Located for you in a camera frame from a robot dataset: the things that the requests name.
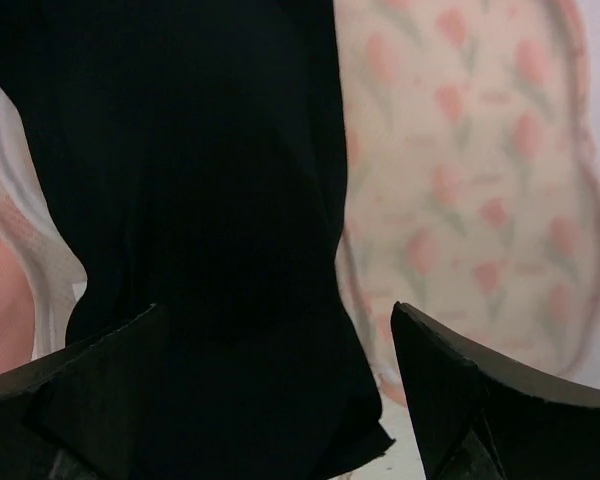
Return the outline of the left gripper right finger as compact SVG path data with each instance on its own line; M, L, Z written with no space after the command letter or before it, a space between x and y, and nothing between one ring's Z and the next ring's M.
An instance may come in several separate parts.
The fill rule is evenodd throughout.
M520 363L406 303L391 316L428 479L600 479L600 390Z

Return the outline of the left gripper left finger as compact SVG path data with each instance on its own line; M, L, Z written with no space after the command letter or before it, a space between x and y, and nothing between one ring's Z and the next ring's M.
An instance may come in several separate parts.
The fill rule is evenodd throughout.
M126 479L168 336L136 319L0 375L0 479Z

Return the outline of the floral fabric laundry bag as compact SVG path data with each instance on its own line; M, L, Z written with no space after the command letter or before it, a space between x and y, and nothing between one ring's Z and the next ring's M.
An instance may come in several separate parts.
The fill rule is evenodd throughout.
M600 321L600 180L574 1L330 1L346 139L337 285L381 390L414 304L554 375ZM62 349L88 286L0 87L0 374Z

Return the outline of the white and black bra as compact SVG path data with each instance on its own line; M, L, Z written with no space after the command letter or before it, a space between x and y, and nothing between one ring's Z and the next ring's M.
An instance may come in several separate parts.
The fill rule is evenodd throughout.
M0 87L86 270L67 340L166 310L132 478L330 479L391 447L337 285L332 2L0 1Z

